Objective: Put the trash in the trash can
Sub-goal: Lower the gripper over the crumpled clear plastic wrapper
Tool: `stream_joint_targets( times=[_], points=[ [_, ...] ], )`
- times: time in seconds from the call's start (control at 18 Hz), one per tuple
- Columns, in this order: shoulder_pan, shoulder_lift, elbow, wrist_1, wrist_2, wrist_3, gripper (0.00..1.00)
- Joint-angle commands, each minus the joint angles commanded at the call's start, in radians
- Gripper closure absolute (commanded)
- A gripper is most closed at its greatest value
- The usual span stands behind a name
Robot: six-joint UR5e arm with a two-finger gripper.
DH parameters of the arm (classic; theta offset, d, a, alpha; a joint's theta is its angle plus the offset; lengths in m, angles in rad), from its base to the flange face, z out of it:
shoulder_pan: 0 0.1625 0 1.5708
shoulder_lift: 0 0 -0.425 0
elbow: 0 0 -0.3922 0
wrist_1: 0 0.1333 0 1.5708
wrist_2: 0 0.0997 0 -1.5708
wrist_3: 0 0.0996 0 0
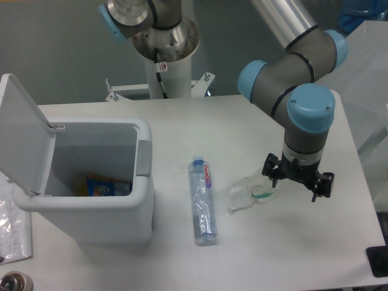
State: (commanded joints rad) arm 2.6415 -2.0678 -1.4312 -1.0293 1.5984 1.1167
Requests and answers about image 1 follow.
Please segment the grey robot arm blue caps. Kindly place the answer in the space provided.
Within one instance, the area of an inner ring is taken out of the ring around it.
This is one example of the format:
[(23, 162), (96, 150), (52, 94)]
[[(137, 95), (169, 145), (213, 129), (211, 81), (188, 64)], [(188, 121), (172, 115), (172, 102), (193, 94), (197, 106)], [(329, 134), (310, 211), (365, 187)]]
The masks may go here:
[[(238, 77), (238, 90), (284, 128), (281, 157), (269, 154), (263, 175), (303, 184), (313, 197), (329, 197), (334, 174), (319, 163), (334, 120), (335, 97), (317, 84), (347, 57), (344, 37), (322, 31), (299, 1), (254, 1), (285, 56), (274, 64), (252, 61)], [(181, 1), (104, 1), (98, 8), (118, 41), (131, 40), (145, 61), (150, 97), (192, 96), (191, 56), (197, 26), (182, 14)]]

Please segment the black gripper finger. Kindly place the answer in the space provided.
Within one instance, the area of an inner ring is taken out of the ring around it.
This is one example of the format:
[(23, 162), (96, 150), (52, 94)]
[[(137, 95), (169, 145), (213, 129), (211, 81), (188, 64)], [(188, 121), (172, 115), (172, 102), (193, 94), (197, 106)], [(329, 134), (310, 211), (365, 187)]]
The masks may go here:
[(330, 198), (333, 189), (335, 174), (332, 172), (317, 173), (316, 180), (313, 185), (312, 202), (315, 202), (317, 198), (325, 197)]
[(276, 187), (279, 180), (279, 159), (273, 153), (267, 155), (266, 160), (264, 161), (262, 175), (267, 176), (271, 182), (272, 186)]

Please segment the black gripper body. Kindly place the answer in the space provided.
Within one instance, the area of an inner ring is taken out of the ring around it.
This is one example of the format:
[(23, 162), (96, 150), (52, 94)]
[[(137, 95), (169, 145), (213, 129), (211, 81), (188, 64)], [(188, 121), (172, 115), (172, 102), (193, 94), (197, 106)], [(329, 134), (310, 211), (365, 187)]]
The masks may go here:
[(278, 179), (290, 179), (292, 181), (313, 186), (318, 180), (318, 167), (321, 162), (319, 159), (316, 163), (302, 166), (298, 162), (290, 161), (284, 154), (281, 157), (281, 164), (278, 166)]

